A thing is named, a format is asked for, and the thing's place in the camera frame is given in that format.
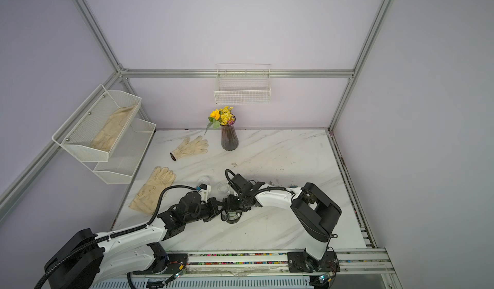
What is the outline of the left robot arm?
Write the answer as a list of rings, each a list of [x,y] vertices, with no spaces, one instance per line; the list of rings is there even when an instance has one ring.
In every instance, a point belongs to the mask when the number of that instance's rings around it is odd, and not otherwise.
[[[209,222],[223,211],[212,197],[203,200],[204,187],[187,188],[187,194],[163,213],[154,210],[141,225],[95,234],[91,229],[77,232],[45,265],[36,288],[90,288],[126,274],[170,274],[185,268],[185,255],[170,256],[161,242],[184,231],[186,224]]]

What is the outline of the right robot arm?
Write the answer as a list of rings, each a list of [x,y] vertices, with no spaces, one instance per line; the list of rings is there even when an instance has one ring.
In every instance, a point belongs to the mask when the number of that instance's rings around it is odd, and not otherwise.
[[[303,187],[270,186],[264,182],[252,183],[232,170],[225,170],[225,177],[234,194],[223,200],[221,220],[237,223],[242,214],[254,207],[277,207],[290,209],[304,230],[311,236],[302,252],[289,252],[290,272],[331,272],[340,271],[337,254],[329,251],[341,208],[318,186],[307,182]]]

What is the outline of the clear round case left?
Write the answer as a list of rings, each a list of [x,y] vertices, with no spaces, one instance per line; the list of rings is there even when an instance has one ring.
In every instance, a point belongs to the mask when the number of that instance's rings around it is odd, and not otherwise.
[[[199,183],[198,187],[202,189],[207,189],[208,186],[212,185],[209,176],[199,177],[198,183]]]

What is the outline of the beige leather glove table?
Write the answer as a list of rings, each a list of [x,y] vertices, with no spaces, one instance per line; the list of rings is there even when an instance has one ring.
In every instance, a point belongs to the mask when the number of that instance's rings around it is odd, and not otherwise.
[[[130,203],[129,208],[152,215],[162,191],[172,186],[175,180],[176,174],[172,170],[167,167],[155,167],[147,182]]]

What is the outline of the dark ribbed vase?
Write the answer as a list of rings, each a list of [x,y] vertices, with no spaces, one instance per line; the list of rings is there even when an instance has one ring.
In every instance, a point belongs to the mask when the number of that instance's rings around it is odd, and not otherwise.
[[[221,146],[226,151],[234,151],[239,146],[234,125],[221,126]]]

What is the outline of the white fabric glove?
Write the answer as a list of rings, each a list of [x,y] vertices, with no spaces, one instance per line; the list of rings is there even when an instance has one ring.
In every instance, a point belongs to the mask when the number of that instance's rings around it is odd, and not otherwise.
[[[177,161],[184,157],[206,154],[207,152],[208,141],[203,139],[202,136],[198,136],[194,140],[190,140],[190,137],[186,137],[183,142],[170,153],[170,156],[173,161]]]

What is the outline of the yellow flower bouquet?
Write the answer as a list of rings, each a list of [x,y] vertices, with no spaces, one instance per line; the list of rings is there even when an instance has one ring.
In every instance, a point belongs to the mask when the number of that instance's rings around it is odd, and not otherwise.
[[[236,117],[232,112],[233,109],[234,108],[232,106],[225,106],[221,109],[213,110],[208,116],[208,124],[206,126],[205,133],[207,133],[211,128],[233,130],[236,122]]]

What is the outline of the lower white mesh basket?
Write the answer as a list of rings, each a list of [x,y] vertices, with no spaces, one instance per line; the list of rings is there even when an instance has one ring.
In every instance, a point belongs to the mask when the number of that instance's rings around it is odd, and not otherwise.
[[[94,174],[106,184],[130,184],[154,135],[154,123],[135,118],[107,162],[99,162]]]

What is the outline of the white mesh basket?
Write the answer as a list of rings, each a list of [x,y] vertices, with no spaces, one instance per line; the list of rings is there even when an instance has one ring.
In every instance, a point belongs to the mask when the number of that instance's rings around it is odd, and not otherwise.
[[[154,135],[154,123],[135,118],[107,162],[99,162],[94,174],[106,184],[130,184]]]
[[[71,117],[52,135],[51,139],[80,162],[108,162],[123,134],[140,110],[141,97],[124,91],[108,90],[98,86],[87,104],[79,106],[79,113]],[[103,130],[109,118],[120,113],[124,119],[110,131],[112,140],[103,146],[97,144],[104,138]]]

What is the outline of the beige glove in basket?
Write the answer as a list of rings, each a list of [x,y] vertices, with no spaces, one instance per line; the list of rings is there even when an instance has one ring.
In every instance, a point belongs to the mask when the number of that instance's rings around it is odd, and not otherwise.
[[[124,129],[131,114],[135,111],[136,105],[122,107],[113,112],[103,129],[96,135],[90,147],[96,150],[110,152],[117,141],[120,132]]]

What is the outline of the upper white mesh basket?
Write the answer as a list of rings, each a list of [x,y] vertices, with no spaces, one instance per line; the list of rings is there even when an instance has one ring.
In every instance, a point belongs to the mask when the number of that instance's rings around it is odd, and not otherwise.
[[[141,97],[124,91],[108,90],[98,86],[87,104],[79,106],[79,113],[71,117],[52,135],[51,139],[80,162],[108,162],[123,134],[140,110]],[[109,118],[120,113],[124,119],[110,131],[112,140],[103,146],[97,144],[104,138],[103,130]]]

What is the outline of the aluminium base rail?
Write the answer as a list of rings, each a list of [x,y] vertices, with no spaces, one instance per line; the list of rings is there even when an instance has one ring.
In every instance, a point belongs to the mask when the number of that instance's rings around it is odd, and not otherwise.
[[[395,274],[384,249],[328,250],[320,261],[295,250],[239,250],[223,252],[161,252],[140,247],[114,258],[104,256],[94,282],[123,276],[171,275],[179,270],[190,276],[267,276],[281,273],[321,275]]]

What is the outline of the aluminium cage frame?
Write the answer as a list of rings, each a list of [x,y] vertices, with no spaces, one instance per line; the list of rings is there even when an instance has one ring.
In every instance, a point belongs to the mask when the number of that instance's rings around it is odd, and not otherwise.
[[[343,92],[334,117],[329,125],[330,130],[334,130],[341,117],[347,100],[355,87],[356,80],[364,66],[367,57],[374,45],[374,41],[379,34],[385,16],[394,0],[382,0],[378,8],[375,19],[371,25],[364,45],[358,56],[356,65],[351,70],[338,69],[124,69],[117,62],[114,51],[110,48],[109,42],[103,35],[100,26],[97,24],[93,12],[89,8],[87,0],[72,0],[83,21],[88,26],[91,35],[95,38],[100,49],[112,67],[112,74],[103,84],[104,88],[111,88],[117,83],[123,84],[125,90],[131,95],[136,95],[136,91],[130,83],[131,78],[215,78],[215,79],[240,79],[240,78],[347,78],[349,80]],[[60,147],[56,141],[51,141],[38,156],[19,175],[11,186],[1,195],[1,221],[10,216],[27,194],[33,181],[41,174],[42,170],[51,162],[59,152]]]

